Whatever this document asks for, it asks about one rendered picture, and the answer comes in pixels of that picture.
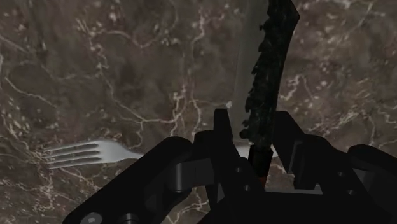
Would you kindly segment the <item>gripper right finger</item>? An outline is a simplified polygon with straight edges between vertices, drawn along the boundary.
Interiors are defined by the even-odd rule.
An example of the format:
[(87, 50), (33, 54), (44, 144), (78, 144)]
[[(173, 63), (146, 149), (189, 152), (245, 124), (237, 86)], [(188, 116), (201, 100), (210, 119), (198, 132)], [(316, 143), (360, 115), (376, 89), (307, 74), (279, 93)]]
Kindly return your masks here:
[(272, 144), (300, 190), (358, 197), (397, 211), (397, 158), (373, 146), (357, 144), (347, 152), (325, 138), (306, 134), (286, 111), (277, 111)]

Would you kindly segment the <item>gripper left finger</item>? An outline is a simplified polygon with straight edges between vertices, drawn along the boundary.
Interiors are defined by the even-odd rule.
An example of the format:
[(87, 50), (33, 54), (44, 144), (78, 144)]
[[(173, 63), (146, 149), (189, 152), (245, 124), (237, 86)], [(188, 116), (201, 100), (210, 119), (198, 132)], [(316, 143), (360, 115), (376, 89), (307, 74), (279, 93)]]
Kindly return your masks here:
[(168, 137), (70, 212), (62, 224), (161, 224), (196, 186), (211, 210), (198, 224), (261, 224), (264, 189), (232, 142), (226, 109), (190, 142)]

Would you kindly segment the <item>silver fork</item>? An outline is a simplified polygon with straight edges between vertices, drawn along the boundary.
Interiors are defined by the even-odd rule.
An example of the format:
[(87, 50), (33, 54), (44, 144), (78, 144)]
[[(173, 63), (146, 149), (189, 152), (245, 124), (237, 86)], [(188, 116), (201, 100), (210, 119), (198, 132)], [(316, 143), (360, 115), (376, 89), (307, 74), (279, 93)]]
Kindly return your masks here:
[(128, 172), (160, 173), (188, 158), (191, 145), (192, 143), (185, 138), (167, 137), (147, 154), (143, 154), (131, 151), (114, 140), (97, 139), (45, 149), (43, 158), (50, 169), (110, 164), (135, 159), (136, 162), (127, 168)]

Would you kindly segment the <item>black knife with grey blade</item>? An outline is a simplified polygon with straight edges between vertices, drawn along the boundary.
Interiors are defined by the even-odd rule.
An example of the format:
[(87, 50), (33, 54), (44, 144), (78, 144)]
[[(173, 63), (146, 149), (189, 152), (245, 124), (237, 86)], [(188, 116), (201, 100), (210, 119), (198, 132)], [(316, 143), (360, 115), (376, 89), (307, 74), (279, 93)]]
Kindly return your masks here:
[(284, 64), (299, 19), (292, 0), (247, 0), (230, 118), (233, 140), (263, 185), (273, 156), (272, 134)]

